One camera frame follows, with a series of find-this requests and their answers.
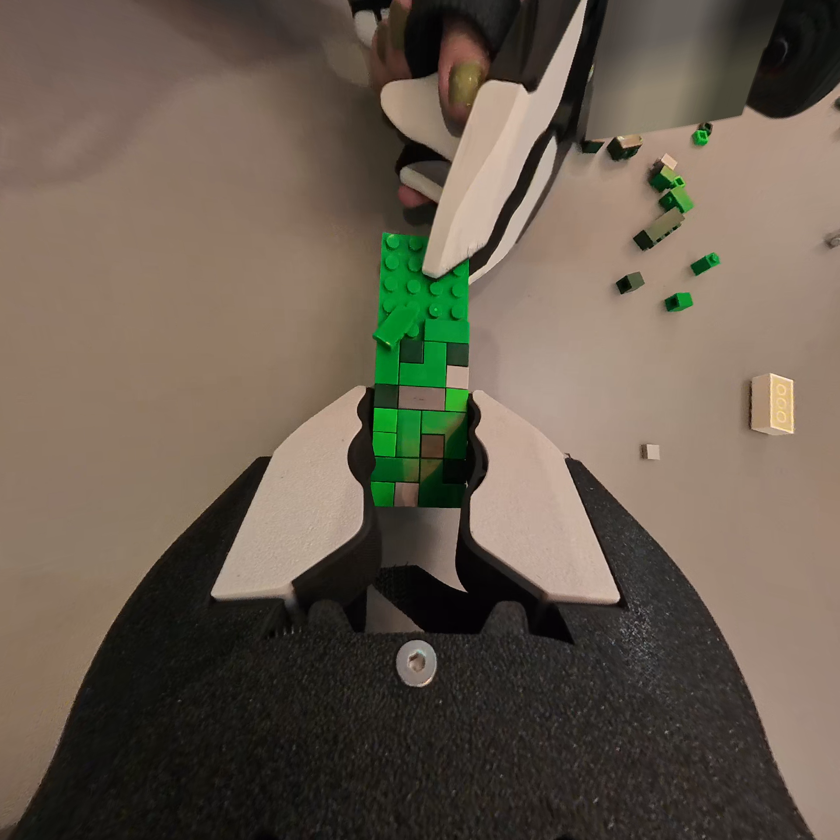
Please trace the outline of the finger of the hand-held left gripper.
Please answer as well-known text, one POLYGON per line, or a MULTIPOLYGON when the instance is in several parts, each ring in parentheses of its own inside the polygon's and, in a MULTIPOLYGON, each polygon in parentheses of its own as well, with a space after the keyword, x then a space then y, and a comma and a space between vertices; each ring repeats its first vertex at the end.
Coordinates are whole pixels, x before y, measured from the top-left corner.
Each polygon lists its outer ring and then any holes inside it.
POLYGON ((487 245, 558 96, 489 80, 478 91, 437 206, 423 272, 441 277, 487 245))
POLYGON ((489 81, 556 94, 558 104, 500 210, 490 241, 469 257, 469 283, 495 269, 534 221, 575 142, 590 79, 590 3, 525 2, 489 81))

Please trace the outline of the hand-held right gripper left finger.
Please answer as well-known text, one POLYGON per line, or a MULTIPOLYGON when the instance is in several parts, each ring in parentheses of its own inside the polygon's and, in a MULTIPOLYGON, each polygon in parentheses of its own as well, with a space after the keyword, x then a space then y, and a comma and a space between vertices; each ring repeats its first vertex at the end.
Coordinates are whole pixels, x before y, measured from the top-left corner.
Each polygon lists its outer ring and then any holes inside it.
POLYGON ((212 589, 217 601, 356 601, 380 569, 372 390, 356 386, 271 456, 212 589))

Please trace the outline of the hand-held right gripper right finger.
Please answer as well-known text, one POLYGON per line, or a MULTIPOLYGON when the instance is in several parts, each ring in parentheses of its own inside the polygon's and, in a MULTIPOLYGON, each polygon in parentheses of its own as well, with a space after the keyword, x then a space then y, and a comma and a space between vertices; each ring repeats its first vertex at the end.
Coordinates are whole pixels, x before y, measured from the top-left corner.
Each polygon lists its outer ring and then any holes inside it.
POLYGON ((486 392, 472 398, 487 468, 470 494, 466 536, 505 580, 541 601, 617 604, 565 453, 486 392))

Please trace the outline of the long green tiled brick plate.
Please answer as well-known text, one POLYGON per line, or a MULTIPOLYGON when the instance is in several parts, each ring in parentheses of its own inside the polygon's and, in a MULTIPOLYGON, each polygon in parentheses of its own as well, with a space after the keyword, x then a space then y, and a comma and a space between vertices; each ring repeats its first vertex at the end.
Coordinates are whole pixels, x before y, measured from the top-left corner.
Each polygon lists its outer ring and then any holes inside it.
POLYGON ((383 233, 376 326, 420 308, 419 333, 396 350, 374 339, 371 476, 380 508, 459 508, 466 488, 469 262, 424 273, 427 238, 383 233))

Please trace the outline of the single small green tile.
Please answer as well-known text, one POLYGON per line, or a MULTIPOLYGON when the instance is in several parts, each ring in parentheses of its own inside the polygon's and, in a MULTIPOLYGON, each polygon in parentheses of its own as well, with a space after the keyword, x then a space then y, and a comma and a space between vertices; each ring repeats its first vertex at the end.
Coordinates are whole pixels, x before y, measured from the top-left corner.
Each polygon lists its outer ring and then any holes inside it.
POLYGON ((373 339, 388 350, 396 350, 405 338, 415 338, 419 333, 420 308, 412 303, 401 304, 386 313, 386 317, 373 332, 373 339))

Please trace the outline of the grey desk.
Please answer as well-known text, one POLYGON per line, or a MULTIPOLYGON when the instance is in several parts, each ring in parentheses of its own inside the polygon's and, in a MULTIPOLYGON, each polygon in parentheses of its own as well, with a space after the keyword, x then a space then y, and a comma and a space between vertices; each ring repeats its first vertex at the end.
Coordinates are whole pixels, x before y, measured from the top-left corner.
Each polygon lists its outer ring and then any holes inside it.
MULTIPOLYGON (((377 106, 338 3, 2 2, 2 788, 34 785, 163 549, 371 380, 375 247, 403 227, 377 106)), ((704 149, 571 156, 471 310, 471 384, 666 547, 809 772, 838 754, 837 227, 833 103, 746 112, 704 149), (662 154, 695 206, 642 251, 662 154), (768 373, 794 434, 750 428, 768 373)))

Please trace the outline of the person's left hand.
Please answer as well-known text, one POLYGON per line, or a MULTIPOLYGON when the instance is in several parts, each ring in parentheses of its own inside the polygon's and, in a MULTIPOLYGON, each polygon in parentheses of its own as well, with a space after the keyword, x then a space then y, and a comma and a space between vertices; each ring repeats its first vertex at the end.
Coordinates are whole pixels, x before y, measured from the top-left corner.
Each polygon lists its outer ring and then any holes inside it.
POLYGON ((519 2, 376 2, 371 88, 437 73, 452 131, 461 130, 515 17, 519 2))

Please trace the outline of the scattered loose green bricks group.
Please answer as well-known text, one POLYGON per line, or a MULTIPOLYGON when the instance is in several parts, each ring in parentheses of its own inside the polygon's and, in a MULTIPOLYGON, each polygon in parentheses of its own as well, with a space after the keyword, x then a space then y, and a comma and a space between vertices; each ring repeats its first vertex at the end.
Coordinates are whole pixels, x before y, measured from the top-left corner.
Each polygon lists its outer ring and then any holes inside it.
MULTIPOLYGON (((691 134, 692 143, 704 146, 708 143, 713 129, 711 122, 702 122, 691 134)), ((581 152, 594 154, 605 144, 604 140, 583 138, 579 141, 581 152)), ((613 137, 607 144, 607 153, 615 162, 627 161, 641 149, 643 138, 640 134, 619 135, 613 137)), ((673 234, 685 221, 688 212, 695 204, 686 191, 686 182, 677 171, 654 163, 647 183, 658 194, 658 204, 664 210, 654 222, 643 228, 633 237, 636 246, 642 251, 648 251, 673 234)), ((718 266, 720 257, 711 252, 690 264, 694 276, 718 266)), ((617 291, 624 295, 640 289, 644 285, 644 278, 639 271, 630 272, 615 282, 617 291)), ((693 306, 693 298, 689 292, 679 291, 664 300, 667 312, 682 312, 693 306)))

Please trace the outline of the cream rectangular brick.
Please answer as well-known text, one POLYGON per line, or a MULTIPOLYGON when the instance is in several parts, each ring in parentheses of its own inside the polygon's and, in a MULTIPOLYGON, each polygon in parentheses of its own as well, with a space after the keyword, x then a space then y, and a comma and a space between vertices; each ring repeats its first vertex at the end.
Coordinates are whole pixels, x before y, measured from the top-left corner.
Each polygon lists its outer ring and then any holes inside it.
POLYGON ((767 435, 795 433, 795 382, 778 374, 754 376, 750 383, 750 428, 767 435))

